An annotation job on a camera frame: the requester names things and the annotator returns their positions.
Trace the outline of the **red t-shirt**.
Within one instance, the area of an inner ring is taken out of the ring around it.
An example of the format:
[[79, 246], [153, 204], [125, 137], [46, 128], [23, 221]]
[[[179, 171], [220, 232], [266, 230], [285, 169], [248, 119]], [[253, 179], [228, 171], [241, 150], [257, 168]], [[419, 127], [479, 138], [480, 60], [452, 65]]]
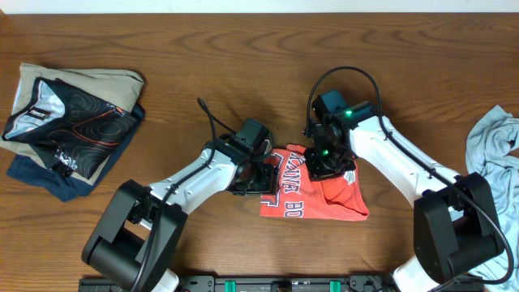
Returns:
[[262, 217], [364, 221], [370, 212], [362, 199], [358, 171], [312, 181], [303, 156], [305, 147], [275, 149], [268, 162], [279, 168], [277, 192], [262, 195]]

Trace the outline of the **light blue t-shirt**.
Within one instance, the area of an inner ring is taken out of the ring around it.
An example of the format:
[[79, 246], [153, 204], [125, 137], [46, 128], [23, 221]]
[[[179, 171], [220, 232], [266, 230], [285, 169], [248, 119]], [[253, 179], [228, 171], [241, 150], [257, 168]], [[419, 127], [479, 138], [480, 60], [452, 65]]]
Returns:
[[469, 173], [481, 174], [490, 184], [495, 208], [513, 252], [509, 280], [488, 286], [490, 291], [518, 292], [518, 119], [500, 106], [488, 111], [467, 136], [465, 163]]

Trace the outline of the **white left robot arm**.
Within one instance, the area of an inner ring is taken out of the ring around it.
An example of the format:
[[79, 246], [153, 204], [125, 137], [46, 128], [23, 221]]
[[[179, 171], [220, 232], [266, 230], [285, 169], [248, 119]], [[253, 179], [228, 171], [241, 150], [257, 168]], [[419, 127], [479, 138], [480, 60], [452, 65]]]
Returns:
[[82, 261], [123, 291], [175, 291], [169, 268], [188, 216], [220, 191], [256, 194], [275, 183], [266, 164], [273, 138], [231, 135], [204, 145], [176, 174], [147, 186], [123, 183], [101, 215], [81, 254]]

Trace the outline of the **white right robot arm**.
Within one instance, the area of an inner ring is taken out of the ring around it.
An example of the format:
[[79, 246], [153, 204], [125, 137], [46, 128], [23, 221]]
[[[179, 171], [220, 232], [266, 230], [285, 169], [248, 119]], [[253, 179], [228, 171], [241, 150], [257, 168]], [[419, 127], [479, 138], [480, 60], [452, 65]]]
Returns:
[[354, 170], [357, 158], [372, 164], [414, 211], [414, 254], [392, 272], [395, 291], [437, 291], [470, 276], [476, 266], [511, 253], [500, 228], [491, 188], [479, 174], [459, 175], [408, 141], [369, 102], [313, 101], [305, 134], [314, 140], [306, 158], [311, 178]]

